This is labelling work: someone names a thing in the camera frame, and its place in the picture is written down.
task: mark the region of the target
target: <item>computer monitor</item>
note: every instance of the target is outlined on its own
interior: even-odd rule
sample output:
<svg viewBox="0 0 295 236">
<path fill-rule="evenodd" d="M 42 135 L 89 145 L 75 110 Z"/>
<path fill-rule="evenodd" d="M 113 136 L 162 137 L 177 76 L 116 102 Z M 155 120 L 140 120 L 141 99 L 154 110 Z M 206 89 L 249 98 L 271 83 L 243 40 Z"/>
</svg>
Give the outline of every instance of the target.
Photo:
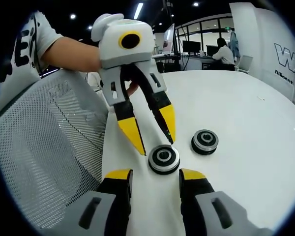
<svg viewBox="0 0 295 236">
<path fill-rule="evenodd" d="M 182 48 L 184 53 L 199 53 L 201 50 L 201 43 L 194 41 L 183 41 Z"/>
<path fill-rule="evenodd" d="M 206 55 L 211 57 L 214 54 L 216 54 L 218 50 L 219 50 L 218 46 L 207 45 L 206 46 Z"/>
<path fill-rule="evenodd" d="M 168 30 L 165 31 L 162 54 L 168 54 L 172 52 L 174 30 L 175 30 L 175 24 L 172 24 L 168 28 Z"/>
</svg>

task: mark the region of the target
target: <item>ceiling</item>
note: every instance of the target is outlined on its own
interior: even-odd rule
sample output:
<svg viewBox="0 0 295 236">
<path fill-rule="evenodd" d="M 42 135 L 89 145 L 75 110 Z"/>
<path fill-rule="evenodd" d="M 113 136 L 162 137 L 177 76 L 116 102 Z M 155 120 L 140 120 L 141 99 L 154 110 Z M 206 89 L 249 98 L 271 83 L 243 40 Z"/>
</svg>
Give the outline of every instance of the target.
<svg viewBox="0 0 295 236">
<path fill-rule="evenodd" d="M 41 6 L 40 10 L 45 13 L 51 26 L 64 36 L 82 39 L 83 42 L 91 43 L 90 30 L 88 26 L 93 25 L 97 17 L 104 13 L 123 13 L 126 18 L 133 19 L 138 3 L 143 2 L 143 8 L 138 20 L 150 24 L 154 32 L 164 32 L 171 25 L 171 18 L 163 8 L 165 0 L 119 0 L 119 1 L 86 1 L 79 0 L 70 3 L 69 1 L 53 1 L 51 4 Z M 198 2 L 199 6 L 194 7 L 193 3 Z M 197 20 L 202 17 L 223 13 L 230 13 L 229 2 L 235 0 L 171 0 L 172 18 L 176 25 Z M 263 4 L 257 0 L 252 1 L 256 7 Z M 207 22 L 206 27 L 214 28 L 214 22 Z"/>
</svg>

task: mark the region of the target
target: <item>white shirt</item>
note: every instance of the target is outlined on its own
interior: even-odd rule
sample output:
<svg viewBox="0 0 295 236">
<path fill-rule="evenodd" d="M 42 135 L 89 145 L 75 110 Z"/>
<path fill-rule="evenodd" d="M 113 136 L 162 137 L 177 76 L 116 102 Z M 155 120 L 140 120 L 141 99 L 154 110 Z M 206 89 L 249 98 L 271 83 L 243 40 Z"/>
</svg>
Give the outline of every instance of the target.
<svg viewBox="0 0 295 236">
<path fill-rule="evenodd" d="M 14 48 L 7 55 L 0 75 L 0 111 L 18 94 L 33 83 L 40 80 L 36 66 L 45 51 L 62 37 L 51 28 L 48 20 L 41 12 L 32 14 L 17 36 Z"/>
<path fill-rule="evenodd" d="M 97 72 L 85 73 L 85 80 L 92 87 L 92 89 L 97 92 L 103 89 L 101 78 Z"/>
<path fill-rule="evenodd" d="M 233 53 L 227 46 L 221 47 L 212 58 L 215 60 L 221 60 L 223 64 L 235 65 Z"/>
</svg>

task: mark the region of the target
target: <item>black rubber ring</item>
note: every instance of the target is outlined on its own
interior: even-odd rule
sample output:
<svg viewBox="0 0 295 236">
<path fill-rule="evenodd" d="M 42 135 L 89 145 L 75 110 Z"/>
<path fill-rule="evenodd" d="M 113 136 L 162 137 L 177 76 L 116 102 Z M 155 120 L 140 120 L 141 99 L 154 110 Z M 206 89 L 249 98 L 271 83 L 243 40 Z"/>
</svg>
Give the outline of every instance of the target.
<svg viewBox="0 0 295 236">
<path fill-rule="evenodd" d="M 177 165 L 176 165 L 173 169 L 171 169 L 171 170 L 169 170 L 169 171 L 158 171 L 158 170 L 156 170 L 156 169 L 153 168 L 153 166 L 151 165 L 151 163 L 150 163 L 149 161 L 148 161 L 148 165 L 149 165 L 149 167 L 150 167 L 155 173 L 164 176 L 164 175 L 169 175 L 169 174 L 175 172 L 175 171 L 178 169 L 179 165 L 180 165 L 180 160 L 178 161 Z"/>
<path fill-rule="evenodd" d="M 217 149 L 217 147 L 216 147 L 215 149 L 213 149 L 211 151 L 203 151 L 196 146 L 193 138 L 191 139 L 191 147 L 197 154 L 200 154 L 200 155 L 210 155 L 210 154 L 214 153 Z"/>
</svg>

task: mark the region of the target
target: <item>yellow ring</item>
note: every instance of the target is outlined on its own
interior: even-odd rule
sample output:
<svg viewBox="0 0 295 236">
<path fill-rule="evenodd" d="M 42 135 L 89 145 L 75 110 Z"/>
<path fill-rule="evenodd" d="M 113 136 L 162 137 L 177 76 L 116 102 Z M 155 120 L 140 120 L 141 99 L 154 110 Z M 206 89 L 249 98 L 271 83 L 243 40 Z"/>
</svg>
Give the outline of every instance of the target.
<svg viewBox="0 0 295 236">
<path fill-rule="evenodd" d="M 118 44 L 119 44 L 119 46 L 120 46 L 121 48 L 123 48 L 123 49 L 127 49 L 127 50 L 129 50 L 129 48 L 124 48 L 124 47 L 122 46 L 122 44 L 121 44 L 123 38 L 125 38 L 125 37 L 126 37 L 127 35 L 129 35 L 129 34 L 135 34 L 135 35 L 137 35 L 137 36 L 139 37 L 139 39 L 140 39 L 138 45 L 141 43 L 141 38 L 142 38 L 142 37 L 141 37 L 141 35 L 140 35 L 139 32 L 137 32 L 137 31 L 128 31 L 128 32 L 122 34 L 122 35 L 120 36 L 119 40 L 118 40 Z"/>
</svg>

